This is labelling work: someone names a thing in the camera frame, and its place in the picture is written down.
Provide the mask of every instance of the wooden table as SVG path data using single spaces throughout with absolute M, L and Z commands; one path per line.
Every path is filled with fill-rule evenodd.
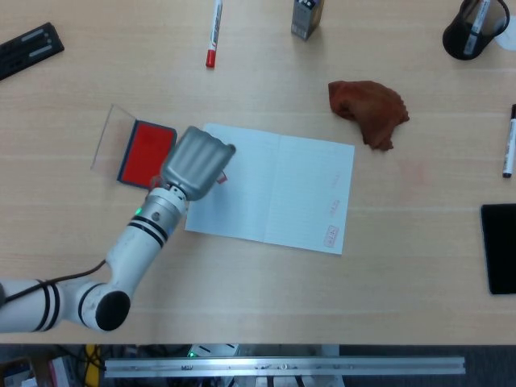
M 516 200 L 501 179 L 516 54 L 446 54 L 459 4 L 328 1 L 303 42 L 291 1 L 226 0 L 208 71 L 211 2 L 3 0 L 0 41 L 51 21 L 65 51 L 0 82 L 2 277 L 95 266 L 143 201 L 89 170 L 112 102 L 180 133 L 225 123 L 355 144 L 356 159 L 342 257 L 177 231 L 119 330 L 63 322 L 0 341 L 516 343 L 516 298 L 489 295 L 479 222 L 481 204 Z M 368 79 L 410 112 L 387 153 L 330 112 L 328 82 Z

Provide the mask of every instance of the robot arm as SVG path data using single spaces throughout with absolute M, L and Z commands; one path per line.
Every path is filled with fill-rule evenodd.
M 96 331 L 120 327 L 186 202 L 203 198 L 234 154 L 233 145 L 189 127 L 162 166 L 161 186 L 147 196 L 98 267 L 53 281 L 0 280 L 0 332 L 47 331 L 62 319 Z M 105 263 L 111 270 L 108 283 L 86 277 Z

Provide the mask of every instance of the red pen cap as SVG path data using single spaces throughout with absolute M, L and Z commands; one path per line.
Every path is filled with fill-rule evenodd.
M 208 55 L 206 56 L 206 67 L 210 69 L 215 68 L 215 55 L 217 52 L 215 50 L 208 50 Z

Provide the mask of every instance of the sheet of paper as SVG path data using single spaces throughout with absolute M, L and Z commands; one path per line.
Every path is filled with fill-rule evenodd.
M 236 154 L 191 202 L 186 230 L 342 254 L 354 147 L 238 127 L 204 130 Z

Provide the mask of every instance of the red marker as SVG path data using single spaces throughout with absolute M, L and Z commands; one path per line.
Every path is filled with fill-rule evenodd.
M 210 45 L 206 57 L 206 67 L 214 69 L 215 55 L 217 54 L 218 32 L 220 31 L 220 18 L 223 15 L 223 0 L 214 0 L 213 24 L 211 26 Z

